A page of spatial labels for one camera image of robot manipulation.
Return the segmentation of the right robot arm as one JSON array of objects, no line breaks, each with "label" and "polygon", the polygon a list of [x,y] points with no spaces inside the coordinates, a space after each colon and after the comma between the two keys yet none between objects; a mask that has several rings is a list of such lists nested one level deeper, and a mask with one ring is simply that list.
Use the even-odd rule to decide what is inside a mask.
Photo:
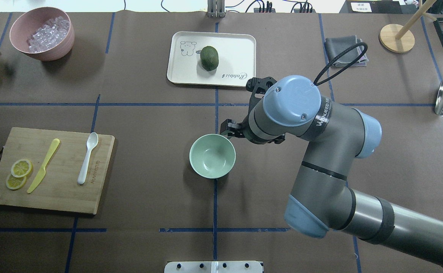
[{"label": "right robot arm", "polygon": [[254,144],[280,144],[287,134],[308,141],[284,213],[292,229],[315,238],[342,231],[443,268],[443,221],[346,185],[354,159],[369,157],[381,142],[377,119],[322,96],[300,75],[254,77],[246,89],[247,116],[225,120],[222,135]]}]

